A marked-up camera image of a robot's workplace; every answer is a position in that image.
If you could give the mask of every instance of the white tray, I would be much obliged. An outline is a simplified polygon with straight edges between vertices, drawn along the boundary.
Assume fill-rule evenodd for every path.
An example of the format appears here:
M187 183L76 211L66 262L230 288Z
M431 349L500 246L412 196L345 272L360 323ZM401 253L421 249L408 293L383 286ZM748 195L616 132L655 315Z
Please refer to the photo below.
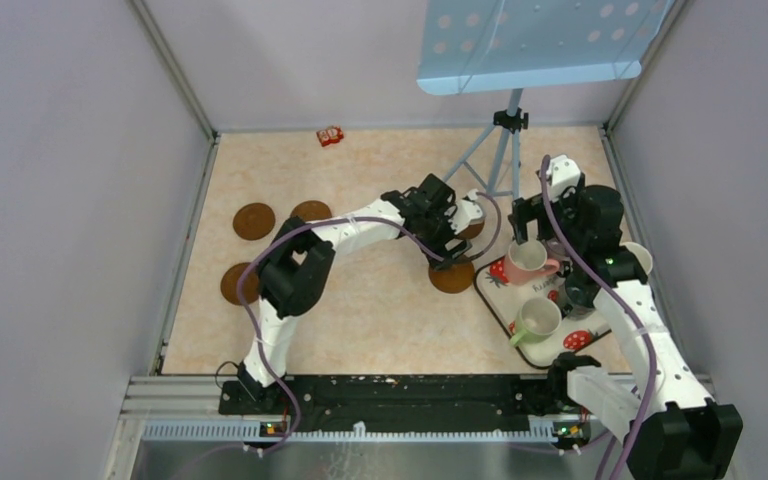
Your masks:
M497 274L503 261L504 257L501 257L479 268L475 273L474 284L478 295L510 337L513 334L514 320L522 304L531 298L552 298L550 294L558 291L564 279L551 275L522 286L507 284L502 276ZM549 368L560 353L577 352L601 339L610 331L605 318L594 311L581 319L564 318L561 320L558 331L551 337L540 343L523 344L517 347L517 350L532 367Z

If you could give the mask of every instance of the red package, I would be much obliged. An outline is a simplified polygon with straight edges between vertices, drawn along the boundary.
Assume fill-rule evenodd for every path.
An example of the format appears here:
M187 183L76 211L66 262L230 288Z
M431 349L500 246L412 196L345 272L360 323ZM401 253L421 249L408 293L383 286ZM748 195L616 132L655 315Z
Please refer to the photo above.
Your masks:
M339 143L343 139L343 130L336 125L331 125L325 130L316 132L316 137L319 139L319 144L324 147L332 143Z

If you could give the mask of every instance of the brown coaster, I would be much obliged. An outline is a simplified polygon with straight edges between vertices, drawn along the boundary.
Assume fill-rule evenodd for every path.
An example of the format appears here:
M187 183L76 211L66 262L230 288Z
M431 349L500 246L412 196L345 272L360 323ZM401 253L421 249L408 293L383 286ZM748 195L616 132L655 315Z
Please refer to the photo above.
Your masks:
M234 215L234 231L243 240L260 240L275 227L275 212L264 203L250 203Z
M434 288L443 293L461 293L470 285L475 277L475 265L472 262L457 263L448 270L435 271L428 267L428 279Z
M219 284L222 296L234 305L242 305L240 299L237 298L237 281L240 279L240 275L243 274L243 270L248 266L249 262L245 262L238 263L229 268L225 275L222 276L222 282ZM257 286L259 283L255 272L250 273L246 281L243 282L243 297L245 297L246 302L252 303L257 300Z
M477 237L482 230L484 230L484 222L476 223L466 227L463 232L457 234L457 237L461 240L472 240Z
M296 205L290 216L300 217L305 222L327 220L331 218L331 209L319 200L308 200Z

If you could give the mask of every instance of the beige floor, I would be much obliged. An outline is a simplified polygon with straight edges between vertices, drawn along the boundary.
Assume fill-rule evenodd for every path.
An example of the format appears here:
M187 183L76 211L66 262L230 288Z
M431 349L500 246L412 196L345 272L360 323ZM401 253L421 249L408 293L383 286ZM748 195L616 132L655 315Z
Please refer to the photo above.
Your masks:
M250 261L271 241L248 242L231 227L236 211L269 204L278 224L305 200L327 203L335 215L362 207L382 192L442 176L480 129L347 131L322 148L313 132L223 135L199 223L163 372L213 373L224 360L240 361L252 341L242 307L226 302L219 281L233 264ZM489 170L498 134L473 156ZM534 172L544 154L566 153L588 183L612 185L596 127L532 128L522 138L524 196L539 191ZM458 194L478 185L463 169L451 180ZM506 215L510 198L501 206ZM488 206L489 240L496 219ZM503 221L500 241L476 265L501 255L511 238ZM628 371L613 336L587 352L612 371ZM290 373L431 374L535 372L470 288L458 295L435 290L427 263L407 239L385 242L337 262L320 302L300 322L288 359Z

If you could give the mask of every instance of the cup handle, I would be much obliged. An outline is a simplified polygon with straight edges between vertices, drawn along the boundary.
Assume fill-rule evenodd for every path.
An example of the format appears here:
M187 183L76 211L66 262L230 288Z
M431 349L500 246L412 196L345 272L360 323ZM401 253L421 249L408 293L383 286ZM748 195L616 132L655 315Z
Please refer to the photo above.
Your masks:
M522 337L524 337L526 333L528 333L528 331L523 328L513 334L513 336L511 336L511 346L516 348L517 344L519 344L519 341L522 340Z
M551 275L561 269L561 262L554 258L546 259L546 264L540 269L544 274Z

